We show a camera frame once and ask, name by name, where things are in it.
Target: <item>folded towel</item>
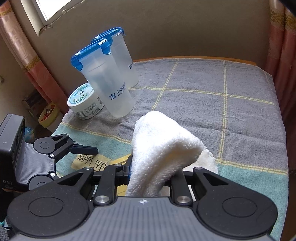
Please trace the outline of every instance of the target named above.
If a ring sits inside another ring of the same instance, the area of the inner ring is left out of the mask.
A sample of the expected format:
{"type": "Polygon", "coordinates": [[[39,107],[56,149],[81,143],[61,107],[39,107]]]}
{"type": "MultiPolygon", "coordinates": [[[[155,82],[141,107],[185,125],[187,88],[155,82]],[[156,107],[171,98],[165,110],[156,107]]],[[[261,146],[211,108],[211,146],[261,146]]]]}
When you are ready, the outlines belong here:
{"type": "Polygon", "coordinates": [[[131,145],[133,162],[126,196],[159,196],[165,181],[180,168],[192,171],[200,166],[218,173],[215,158],[202,141],[158,111],[136,122],[131,145]]]}

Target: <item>window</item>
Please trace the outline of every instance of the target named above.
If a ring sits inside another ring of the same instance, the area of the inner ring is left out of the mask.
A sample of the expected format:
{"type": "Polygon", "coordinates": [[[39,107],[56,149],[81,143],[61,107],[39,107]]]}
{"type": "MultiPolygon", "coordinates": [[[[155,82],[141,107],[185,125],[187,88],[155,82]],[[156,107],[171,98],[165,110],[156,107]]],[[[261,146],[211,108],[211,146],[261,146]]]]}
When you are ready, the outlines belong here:
{"type": "Polygon", "coordinates": [[[63,10],[69,10],[81,0],[32,0],[44,25],[55,21],[63,14],[63,10]]]}

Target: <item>blue lotus logo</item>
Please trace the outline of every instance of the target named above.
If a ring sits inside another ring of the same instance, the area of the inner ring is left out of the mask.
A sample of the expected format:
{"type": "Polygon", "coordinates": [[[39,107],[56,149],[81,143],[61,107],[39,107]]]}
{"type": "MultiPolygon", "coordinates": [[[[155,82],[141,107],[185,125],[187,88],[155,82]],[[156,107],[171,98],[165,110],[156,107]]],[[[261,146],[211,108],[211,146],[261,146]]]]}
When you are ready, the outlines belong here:
{"type": "Polygon", "coordinates": [[[113,99],[116,98],[116,95],[115,95],[115,93],[114,93],[114,94],[109,95],[109,97],[111,98],[111,100],[113,100],[113,99]]]}

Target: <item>gray fuzzy fabric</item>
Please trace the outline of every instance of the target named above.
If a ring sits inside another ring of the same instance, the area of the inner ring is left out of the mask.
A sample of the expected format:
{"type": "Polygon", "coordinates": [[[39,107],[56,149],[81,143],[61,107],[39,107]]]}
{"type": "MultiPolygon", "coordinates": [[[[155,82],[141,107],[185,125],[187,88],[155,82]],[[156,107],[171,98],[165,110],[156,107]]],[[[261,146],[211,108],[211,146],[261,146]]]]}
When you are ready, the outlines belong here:
{"type": "Polygon", "coordinates": [[[0,226],[0,241],[7,241],[9,240],[7,230],[0,226]]]}

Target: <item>gray ribbed panel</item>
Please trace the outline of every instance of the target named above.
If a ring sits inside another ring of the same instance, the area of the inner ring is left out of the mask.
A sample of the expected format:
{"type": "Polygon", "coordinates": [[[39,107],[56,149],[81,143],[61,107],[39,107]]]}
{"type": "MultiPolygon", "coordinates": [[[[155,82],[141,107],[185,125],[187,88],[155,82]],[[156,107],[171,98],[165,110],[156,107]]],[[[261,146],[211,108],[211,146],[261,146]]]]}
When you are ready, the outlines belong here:
{"type": "Polygon", "coordinates": [[[54,160],[50,159],[48,155],[36,152],[32,144],[23,140],[15,166],[17,182],[26,185],[30,178],[37,174],[48,175],[54,171],[54,160]]]}
{"type": "MultiPolygon", "coordinates": [[[[75,231],[50,241],[224,241],[229,240],[208,231],[191,209],[178,207],[167,197],[118,197],[115,204],[97,207],[89,219],[75,231]]],[[[37,241],[16,235],[12,241],[37,241]]],[[[271,241],[263,236],[254,241],[271,241]]]]}

